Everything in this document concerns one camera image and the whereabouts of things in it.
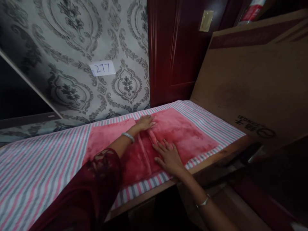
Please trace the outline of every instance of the number label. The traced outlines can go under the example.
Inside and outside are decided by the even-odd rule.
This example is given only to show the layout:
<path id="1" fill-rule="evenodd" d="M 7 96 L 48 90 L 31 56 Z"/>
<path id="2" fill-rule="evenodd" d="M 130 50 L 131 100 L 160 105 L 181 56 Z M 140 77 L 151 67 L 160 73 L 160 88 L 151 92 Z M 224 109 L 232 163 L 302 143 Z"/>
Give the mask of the number label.
<path id="1" fill-rule="evenodd" d="M 111 60 L 91 63 L 90 68 L 94 76 L 111 75 L 116 73 Z"/>

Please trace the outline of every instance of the wrist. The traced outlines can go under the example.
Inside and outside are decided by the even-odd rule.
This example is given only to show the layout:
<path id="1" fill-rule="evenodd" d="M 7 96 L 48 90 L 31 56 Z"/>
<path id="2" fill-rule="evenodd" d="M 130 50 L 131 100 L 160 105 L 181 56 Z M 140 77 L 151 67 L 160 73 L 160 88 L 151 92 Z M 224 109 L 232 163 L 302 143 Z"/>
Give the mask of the wrist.
<path id="1" fill-rule="evenodd" d="M 135 124 L 134 126 L 132 126 L 127 133 L 130 134 L 131 136 L 135 137 L 136 135 L 138 135 L 138 133 L 141 131 L 140 126 Z"/>
<path id="2" fill-rule="evenodd" d="M 187 169 L 181 170 L 181 172 L 178 174 L 177 178 L 182 181 L 184 184 L 186 182 L 189 182 L 193 176 Z"/>

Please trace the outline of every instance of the red towel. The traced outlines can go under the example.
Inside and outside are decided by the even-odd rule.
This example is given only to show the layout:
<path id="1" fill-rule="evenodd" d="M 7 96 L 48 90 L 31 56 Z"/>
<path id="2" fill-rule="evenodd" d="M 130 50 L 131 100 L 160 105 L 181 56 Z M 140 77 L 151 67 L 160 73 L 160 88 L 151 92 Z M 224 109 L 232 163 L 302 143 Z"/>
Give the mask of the red towel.
<path id="1" fill-rule="evenodd" d="M 123 187 L 148 179 L 162 171 L 154 161 L 154 157 L 159 155 L 152 148 L 152 143 L 157 144 L 157 140 L 162 144 L 163 139 L 174 143 L 184 165 L 190 159 L 218 146 L 216 141 L 173 108 L 154 113 L 152 116 L 155 116 L 155 126 L 148 131 L 141 132 L 135 138 L 135 143 L 121 158 Z M 97 153 L 105 149 L 135 123 L 131 118 L 115 124 L 93 127 L 83 164 L 92 160 Z"/>

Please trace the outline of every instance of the striped cloth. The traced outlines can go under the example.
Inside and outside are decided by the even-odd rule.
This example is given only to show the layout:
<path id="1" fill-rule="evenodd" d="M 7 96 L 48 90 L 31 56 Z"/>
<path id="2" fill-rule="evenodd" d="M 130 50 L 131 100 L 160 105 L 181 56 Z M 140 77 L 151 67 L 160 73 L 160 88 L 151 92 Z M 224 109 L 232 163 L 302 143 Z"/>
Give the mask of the striped cloth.
<path id="1" fill-rule="evenodd" d="M 191 159 L 190 169 L 245 134 L 191 101 L 174 103 L 17 141 L 0 149 L 0 230 L 29 230 L 45 209 L 81 168 L 87 140 L 93 126 L 128 118 L 139 119 L 167 108 L 174 108 L 219 143 L 208 153 Z M 166 182 L 160 173 L 119 192 L 112 210 Z"/>

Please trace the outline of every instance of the gray patterned wallpaper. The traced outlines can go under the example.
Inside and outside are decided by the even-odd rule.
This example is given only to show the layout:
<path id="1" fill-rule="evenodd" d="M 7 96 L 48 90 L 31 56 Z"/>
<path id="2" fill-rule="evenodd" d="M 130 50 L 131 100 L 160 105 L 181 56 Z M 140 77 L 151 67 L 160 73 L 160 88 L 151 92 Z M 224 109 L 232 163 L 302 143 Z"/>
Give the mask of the gray patterned wallpaper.
<path id="1" fill-rule="evenodd" d="M 0 130 L 0 143 L 150 107 L 146 0 L 0 2 L 0 46 L 65 118 Z M 100 60 L 116 74 L 94 77 Z"/>

